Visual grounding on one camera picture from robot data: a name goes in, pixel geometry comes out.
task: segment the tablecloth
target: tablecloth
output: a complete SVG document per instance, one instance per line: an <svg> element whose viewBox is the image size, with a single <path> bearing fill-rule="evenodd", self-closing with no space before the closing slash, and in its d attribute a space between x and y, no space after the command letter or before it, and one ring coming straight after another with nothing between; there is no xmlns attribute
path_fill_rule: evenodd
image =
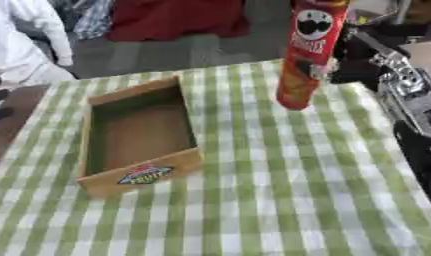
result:
<svg viewBox="0 0 431 256"><path fill-rule="evenodd" d="M176 72L201 172L106 200L75 183L85 98L171 72L52 85L0 162L0 255L427 255L431 204L359 84L291 112L279 61Z"/></svg>

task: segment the red pringles can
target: red pringles can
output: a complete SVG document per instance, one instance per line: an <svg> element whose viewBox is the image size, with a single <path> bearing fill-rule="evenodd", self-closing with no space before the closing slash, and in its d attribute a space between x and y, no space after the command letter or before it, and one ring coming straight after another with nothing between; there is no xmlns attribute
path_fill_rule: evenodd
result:
<svg viewBox="0 0 431 256"><path fill-rule="evenodd" d="M283 106L295 110L308 106L328 72L348 5L349 0L296 1L277 90L277 100Z"/></svg>

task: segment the red fabric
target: red fabric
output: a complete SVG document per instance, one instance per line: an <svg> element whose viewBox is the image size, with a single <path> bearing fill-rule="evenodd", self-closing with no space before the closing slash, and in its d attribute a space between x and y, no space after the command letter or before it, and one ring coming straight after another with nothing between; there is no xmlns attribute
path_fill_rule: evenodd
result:
<svg viewBox="0 0 431 256"><path fill-rule="evenodd" d="M243 0L116 0L108 38L167 40L190 32L228 37L248 29Z"/></svg>

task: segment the white sleeve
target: white sleeve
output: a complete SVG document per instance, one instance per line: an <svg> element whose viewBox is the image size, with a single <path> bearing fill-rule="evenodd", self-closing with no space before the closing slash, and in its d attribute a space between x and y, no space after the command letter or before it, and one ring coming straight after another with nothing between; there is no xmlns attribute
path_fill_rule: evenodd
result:
<svg viewBox="0 0 431 256"><path fill-rule="evenodd" d="M50 40L58 57L58 64L71 66L72 49L64 29L64 24L47 0L7 0L13 16L31 22Z"/></svg>

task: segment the wooden box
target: wooden box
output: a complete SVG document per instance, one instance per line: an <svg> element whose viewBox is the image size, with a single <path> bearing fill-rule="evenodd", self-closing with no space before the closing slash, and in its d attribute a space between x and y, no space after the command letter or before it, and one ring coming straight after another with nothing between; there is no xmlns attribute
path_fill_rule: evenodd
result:
<svg viewBox="0 0 431 256"><path fill-rule="evenodd" d="M92 198L200 169L178 78L89 98L77 182Z"/></svg>

